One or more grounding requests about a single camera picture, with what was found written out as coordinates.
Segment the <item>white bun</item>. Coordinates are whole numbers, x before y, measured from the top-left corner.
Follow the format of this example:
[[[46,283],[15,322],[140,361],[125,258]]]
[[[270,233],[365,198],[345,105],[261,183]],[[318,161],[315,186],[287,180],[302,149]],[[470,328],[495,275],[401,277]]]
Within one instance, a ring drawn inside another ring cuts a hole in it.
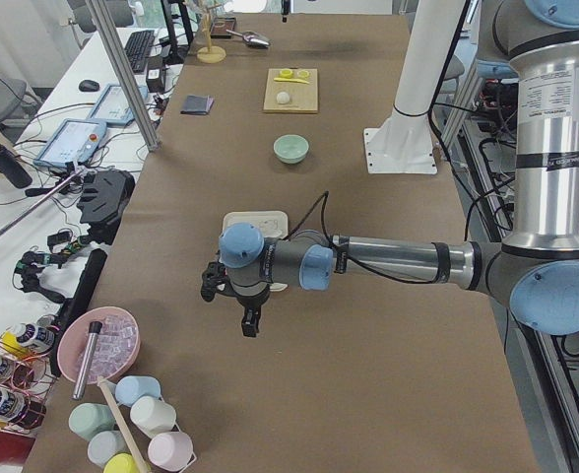
[[[289,104],[291,102],[291,95],[288,92],[281,91],[276,95],[277,104]]]

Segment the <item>dark brown tray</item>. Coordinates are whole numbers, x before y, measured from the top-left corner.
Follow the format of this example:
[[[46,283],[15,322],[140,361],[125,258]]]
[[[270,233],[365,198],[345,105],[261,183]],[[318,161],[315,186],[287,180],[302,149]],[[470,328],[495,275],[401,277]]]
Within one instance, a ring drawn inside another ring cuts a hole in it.
[[[236,18],[215,18],[211,24],[211,38],[232,38],[230,31],[236,27]]]

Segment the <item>wooden cutting board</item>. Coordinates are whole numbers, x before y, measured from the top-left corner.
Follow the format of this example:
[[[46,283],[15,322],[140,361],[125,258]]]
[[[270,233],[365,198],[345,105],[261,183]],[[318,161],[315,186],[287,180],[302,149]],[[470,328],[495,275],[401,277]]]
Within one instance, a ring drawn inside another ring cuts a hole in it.
[[[295,72],[304,69],[310,72],[309,85],[280,83],[274,77],[296,78]],[[319,111],[319,75],[315,68],[270,68],[267,73],[263,111],[267,113],[308,113]],[[276,95],[285,91],[291,95],[289,104],[277,104]]]

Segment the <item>black box with label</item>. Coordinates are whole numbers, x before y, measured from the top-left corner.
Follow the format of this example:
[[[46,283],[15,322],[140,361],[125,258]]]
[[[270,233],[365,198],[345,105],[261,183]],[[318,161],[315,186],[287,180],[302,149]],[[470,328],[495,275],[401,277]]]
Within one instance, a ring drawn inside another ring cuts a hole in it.
[[[148,58],[146,68],[146,86],[151,93],[164,93],[166,86],[166,67],[160,55]]]

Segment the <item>black keyboard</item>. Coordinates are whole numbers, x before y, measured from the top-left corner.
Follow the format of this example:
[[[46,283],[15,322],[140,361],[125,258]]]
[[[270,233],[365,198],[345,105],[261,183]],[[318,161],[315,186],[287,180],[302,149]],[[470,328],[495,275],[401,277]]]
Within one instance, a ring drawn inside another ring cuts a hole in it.
[[[134,74],[141,74],[145,71],[154,39],[155,32],[152,30],[133,32],[127,39],[124,52]]]

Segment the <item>mint green cup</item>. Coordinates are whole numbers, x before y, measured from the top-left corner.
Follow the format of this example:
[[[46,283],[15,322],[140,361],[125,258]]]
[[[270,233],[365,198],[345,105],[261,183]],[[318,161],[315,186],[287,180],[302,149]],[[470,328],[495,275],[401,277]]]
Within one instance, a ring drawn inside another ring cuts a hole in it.
[[[107,405],[82,403],[71,412],[68,426],[81,439],[90,441],[101,432],[113,430],[115,420]]]

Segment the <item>yellow cup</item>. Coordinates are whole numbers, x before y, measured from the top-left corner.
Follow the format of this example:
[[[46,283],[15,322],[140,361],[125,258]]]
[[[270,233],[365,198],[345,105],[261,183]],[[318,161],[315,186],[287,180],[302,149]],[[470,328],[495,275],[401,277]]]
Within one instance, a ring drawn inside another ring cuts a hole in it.
[[[134,457],[130,453],[118,453],[104,465],[103,473],[139,473]]]

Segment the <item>grey cup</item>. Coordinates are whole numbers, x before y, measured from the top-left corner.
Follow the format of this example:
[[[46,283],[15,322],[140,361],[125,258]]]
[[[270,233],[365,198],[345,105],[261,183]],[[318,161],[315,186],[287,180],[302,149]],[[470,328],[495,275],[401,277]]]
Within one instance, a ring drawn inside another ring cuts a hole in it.
[[[127,451],[124,437],[119,431],[104,431],[90,440],[87,454],[92,464],[103,468],[113,456]]]

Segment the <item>far teach pendant tablet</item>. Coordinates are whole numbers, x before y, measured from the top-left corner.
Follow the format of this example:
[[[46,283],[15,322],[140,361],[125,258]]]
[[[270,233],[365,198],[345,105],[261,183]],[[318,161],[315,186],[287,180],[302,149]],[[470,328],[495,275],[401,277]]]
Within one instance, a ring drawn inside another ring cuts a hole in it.
[[[120,85],[107,84],[104,87],[88,119],[100,120],[114,127],[123,127],[134,120],[133,111]]]

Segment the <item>teach pendant tablet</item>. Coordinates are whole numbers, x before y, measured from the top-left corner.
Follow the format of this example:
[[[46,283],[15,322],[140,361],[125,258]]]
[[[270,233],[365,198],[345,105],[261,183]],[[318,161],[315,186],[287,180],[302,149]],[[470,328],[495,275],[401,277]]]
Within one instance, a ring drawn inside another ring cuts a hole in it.
[[[40,150],[33,164],[54,169],[83,165],[96,152],[106,132],[104,120],[65,119]]]
[[[133,111],[120,85],[107,84],[104,87],[88,119],[100,120],[114,127],[123,127],[134,120]]]

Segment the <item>yellow capped sauce bottle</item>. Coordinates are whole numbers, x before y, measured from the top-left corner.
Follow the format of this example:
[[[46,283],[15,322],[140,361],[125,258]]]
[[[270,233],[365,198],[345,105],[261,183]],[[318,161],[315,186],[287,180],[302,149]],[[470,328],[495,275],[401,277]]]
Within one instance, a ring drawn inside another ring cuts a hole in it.
[[[32,323],[18,323],[0,338],[1,346],[19,360],[48,353],[54,341],[52,330]]]

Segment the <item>near teach pendant tablet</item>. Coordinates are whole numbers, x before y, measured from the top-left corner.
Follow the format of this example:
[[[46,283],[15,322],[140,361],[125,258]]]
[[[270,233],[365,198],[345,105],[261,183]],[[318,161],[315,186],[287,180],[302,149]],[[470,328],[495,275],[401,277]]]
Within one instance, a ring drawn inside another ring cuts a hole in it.
[[[65,119],[40,150],[33,164],[54,169],[83,165],[96,152],[106,132],[104,120]]]

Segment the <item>black water bottle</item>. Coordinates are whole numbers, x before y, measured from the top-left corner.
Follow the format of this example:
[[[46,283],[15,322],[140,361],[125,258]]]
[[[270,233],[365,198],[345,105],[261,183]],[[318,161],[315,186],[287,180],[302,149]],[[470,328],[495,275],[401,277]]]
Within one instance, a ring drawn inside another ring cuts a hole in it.
[[[32,177],[18,163],[15,155],[2,144],[0,144],[0,172],[16,188],[23,189],[32,184]]]

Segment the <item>aluminium frame post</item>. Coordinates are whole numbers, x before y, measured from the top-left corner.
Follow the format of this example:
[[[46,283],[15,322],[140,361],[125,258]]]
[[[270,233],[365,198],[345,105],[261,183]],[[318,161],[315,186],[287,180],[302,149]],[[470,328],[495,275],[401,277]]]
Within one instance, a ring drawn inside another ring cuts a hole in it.
[[[161,142],[154,124],[149,118],[144,99],[139,91],[136,78],[106,2],[103,0],[87,0],[86,5],[148,151],[153,152],[160,147]]]

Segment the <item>black gripper mount block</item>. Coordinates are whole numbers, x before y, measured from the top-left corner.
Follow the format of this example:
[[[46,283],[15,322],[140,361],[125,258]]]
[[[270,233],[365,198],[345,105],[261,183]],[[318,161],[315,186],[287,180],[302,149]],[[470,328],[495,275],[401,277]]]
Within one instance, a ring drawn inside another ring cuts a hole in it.
[[[81,211],[80,222],[89,226],[93,241],[113,244],[134,188],[135,179],[126,170],[101,170],[85,176],[77,208]]]

